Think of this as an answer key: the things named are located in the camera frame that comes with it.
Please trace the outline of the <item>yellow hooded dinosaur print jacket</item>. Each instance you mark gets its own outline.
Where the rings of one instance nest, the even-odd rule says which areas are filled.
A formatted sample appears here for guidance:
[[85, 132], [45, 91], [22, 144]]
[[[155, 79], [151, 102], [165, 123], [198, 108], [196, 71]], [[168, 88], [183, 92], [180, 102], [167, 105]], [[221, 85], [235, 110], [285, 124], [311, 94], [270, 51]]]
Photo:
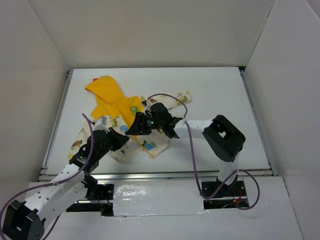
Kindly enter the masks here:
[[[147, 99], [146, 96], [126, 97], [117, 82], [110, 76], [95, 78], [85, 89], [95, 96], [96, 107], [88, 117], [95, 123], [98, 118], [106, 117], [106, 127], [112, 128], [117, 133], [125, 135], [129, 127], [134, 122], [136, 113], [145, 111], [142, 102], [148, 104], [161, 102], [168, 109], [174, 109], [192, 101], [189, 91], [179, 91], [170, 95], [177, 98], [175, 100], [164, 95], [157, 95]], [[170, 139], [162, 130], [154, 130], [150, 135], [130, 136], [122, 148], [108, 153], [113, 159], [120, 163], [128, 162], [139, 152], [146, 152], [150, 158], [154, 159], [170, 145]]]

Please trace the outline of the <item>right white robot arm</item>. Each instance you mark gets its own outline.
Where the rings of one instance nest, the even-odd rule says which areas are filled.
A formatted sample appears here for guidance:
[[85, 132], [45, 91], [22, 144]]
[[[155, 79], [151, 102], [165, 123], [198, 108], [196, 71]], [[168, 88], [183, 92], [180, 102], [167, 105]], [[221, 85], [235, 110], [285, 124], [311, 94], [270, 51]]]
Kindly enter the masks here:
[[136, 113], [127, 134], [146, 136], [153, 130], [161, 130], [170, 139], [205, 140], [220, 159], [217, 177], [219, 194], [228, 196], [235, 190], [238, 158], [246, 138], [225, 116], [217, 115], [209, 120], [185, 120], [172, 116], [164, 104], [159, 102], [153, 104], [145, 113]]

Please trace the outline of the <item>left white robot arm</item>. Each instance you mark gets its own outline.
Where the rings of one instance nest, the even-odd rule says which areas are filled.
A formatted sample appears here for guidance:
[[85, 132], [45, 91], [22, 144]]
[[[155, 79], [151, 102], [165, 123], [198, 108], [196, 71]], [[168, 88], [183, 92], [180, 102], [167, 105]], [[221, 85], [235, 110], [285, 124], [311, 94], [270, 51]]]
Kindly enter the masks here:
[[91, 200], [98, 194], [97, 180], [90, 174], [108, 152], [119, 150], [128, 136], [112, 128], [94, 130], [65, 168], [34, 195], [23, 201], [10, 200], [0, 232], [5, 240], [40, 240], [46, 228], [76, 201]]

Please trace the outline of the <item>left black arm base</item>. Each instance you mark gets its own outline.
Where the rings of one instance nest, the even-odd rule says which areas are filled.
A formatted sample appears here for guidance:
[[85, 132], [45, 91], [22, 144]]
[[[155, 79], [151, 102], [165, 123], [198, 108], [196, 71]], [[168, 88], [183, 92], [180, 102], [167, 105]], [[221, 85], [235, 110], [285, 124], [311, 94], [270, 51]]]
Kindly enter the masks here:
[[91, 175], [84, 178], [84, 186], [86, 187], [85, 199], [93, 203], [97, 210], [104, 217], [112, 217], [113, 199], [114, 199], [114, 184], [99, 184], [98, 181]]

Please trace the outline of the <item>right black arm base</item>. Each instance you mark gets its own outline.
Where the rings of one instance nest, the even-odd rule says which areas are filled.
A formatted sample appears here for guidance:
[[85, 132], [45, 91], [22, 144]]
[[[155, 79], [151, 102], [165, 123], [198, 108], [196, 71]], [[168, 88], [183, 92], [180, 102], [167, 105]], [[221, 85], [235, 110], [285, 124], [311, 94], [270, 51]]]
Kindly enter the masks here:
[[[221, 185], [222, 182], [216, 181], [204, 181], [201, 183], [202, 193], [205, 197], [211, 196]], [[224, 184], [220, 190], [214, 195], [213, 199], [220, 199], [226, 197], [244, 198], [247, 196], [243, 180], [234, 180], [231, 185]]]

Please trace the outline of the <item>white taped cover plate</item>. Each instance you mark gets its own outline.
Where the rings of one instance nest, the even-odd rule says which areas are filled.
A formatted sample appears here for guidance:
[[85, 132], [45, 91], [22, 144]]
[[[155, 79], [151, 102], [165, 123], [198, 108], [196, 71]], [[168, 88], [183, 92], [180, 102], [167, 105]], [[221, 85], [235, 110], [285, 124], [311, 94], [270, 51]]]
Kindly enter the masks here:
[[118, 181], [114, 185], [116, 217], [189, 216], [205, 212], [194, 180]]

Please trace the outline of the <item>aluminium front rail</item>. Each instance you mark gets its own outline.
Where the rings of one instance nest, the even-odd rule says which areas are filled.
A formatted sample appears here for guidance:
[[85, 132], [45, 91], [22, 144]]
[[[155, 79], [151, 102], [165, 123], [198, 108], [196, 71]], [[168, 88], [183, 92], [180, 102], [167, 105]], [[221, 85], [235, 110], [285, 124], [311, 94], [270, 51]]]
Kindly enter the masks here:
[[[53, 180], [56, 175], [47, 174], [48, 168], [42, 167], [38, 182], [49, 182]], [[267, 170], [247, 170], [251, 175], [256, 177], [269, 177], [273, 176], [271, 169]], [[97, 180], [158, 180], [158, 179], [189, 179], [194, 177], [193, 172], [158, 172], [158, 173], [115, 173], [115, 174], [98, 174], [91, 173]], [[218, 176], [217, 171], [200, 171], [198, 177], [200, 178], [215, 178]]]

